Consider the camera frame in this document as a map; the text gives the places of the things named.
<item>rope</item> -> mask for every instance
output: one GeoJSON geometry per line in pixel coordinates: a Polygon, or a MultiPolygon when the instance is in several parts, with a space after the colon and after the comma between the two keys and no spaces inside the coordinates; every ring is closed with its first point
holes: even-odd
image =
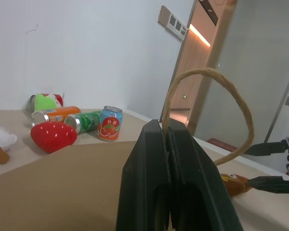
{"type": "Polygon", "coordinates": [[[238,157],[239,155],[243,154],[252,144],[252,141],[254,139],[254,123],[252,121],[250,109],[247,106],[245,100],[242,98],[242,96],[239,95],[237,92],[235,86],[226,79],[225,76],[223,76],[220,72],[216,71],[215,69],[209,68],[209,67],[202,67],[202,68],[196,68],[189,71],[184,72],[183,74],[179,75],[172,85],[170,86],[170,89],[167,93],[166,100],[165,100],[165,107],[164,107],[164,113],[163,113],[163,122],[162,122],[162,129],[164,133],[164,137],[167,135],[169,120],[170,120],[170,101],[178,88],[178,85],[180,81],[186,77],[189,77],[191,75],[203,75],[204,77],[211,77],[215,81],[217,81],[220,85],[222,85],[224,88],[226,88],[227,91],[230,92],[230,94],[233,96],[233,98],[236,100],[238,106],[240,107],[245,122],[249,131],[248,137],[244,144],[237,148],[235,151],[231,152],[229,155],[224,156],[216,161],[214,163],[216,165],[224,164],[230,160],[233,160],[234,158],[238,157]]]}

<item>blue juice can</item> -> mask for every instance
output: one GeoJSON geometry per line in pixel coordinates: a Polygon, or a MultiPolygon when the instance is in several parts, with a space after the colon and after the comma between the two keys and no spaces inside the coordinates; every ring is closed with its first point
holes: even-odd
{"type": "Polygon", "coordinates": [[[121,109],[105,106],[97,127],[97,136],[106,141],[115,141],[119,137],[122,120],[121,109]]]}

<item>floor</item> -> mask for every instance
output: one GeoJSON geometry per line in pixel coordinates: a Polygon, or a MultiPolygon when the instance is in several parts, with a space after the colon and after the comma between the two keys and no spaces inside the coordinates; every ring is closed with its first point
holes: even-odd
{"type": "Polygon", "coordinates": [[[170,118],[178,120],[184,124],[186,124],[190,109],[186,110],[176,110],[171,109],[170,111],[170,118]]]}

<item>soda can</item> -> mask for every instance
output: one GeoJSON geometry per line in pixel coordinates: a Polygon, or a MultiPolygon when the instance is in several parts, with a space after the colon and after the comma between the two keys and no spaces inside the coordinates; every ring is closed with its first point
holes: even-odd
{"type": "Polygon", "coordinates": [[[70,125],[77,134],[97,129],[102,111],[68,115],[64,123],[70,125]]]}
{"type": "Polygon", "coordinates": [[[122,110],[116,107],[105,106],[97,128],[97,136],[106,141],[115,141],[120,132],[123,120],[122,110]]]}
{"type": "Polygon", "coordinates": [[[58,107],[54,109],[47,109],[43,111],[36,111],[31,115],[31,125],[34,127],[36,124],[43,122],[63,122],[65,117],[70,114],[80,113],[80,109],[74,106],[71,107],[58,107]]]}
{"type": "MultiPolygon", "coordinates": [[[[42,95],[43,96],[52,95],[52,97],[54,97],[54,100],[57,100],[60,103],[60,105],[63,107],[63,97],[61,95],[58,95],[58,94],[45,94],[45,93],[42,93],[42,95]]],[[[34,111],[35,95],[31,95],[29,103],[30,103],[30,107],[31,107],[32,111],[34,111]]]]}

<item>orange can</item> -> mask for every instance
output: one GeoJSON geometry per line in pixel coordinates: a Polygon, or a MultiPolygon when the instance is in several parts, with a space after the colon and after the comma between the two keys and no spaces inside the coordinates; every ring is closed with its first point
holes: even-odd
{"type": "Polygon", "coordinates": [[[80,109],[71,106],[71,107],[58,107],[55,109],[47,109],[43,111],[36,111],[31,115],[31,125],[34,127],[36,124],[40,124],[47,121],[52,122],[62,122],[65,117],[70,114],[80,113],[80,109]]]}

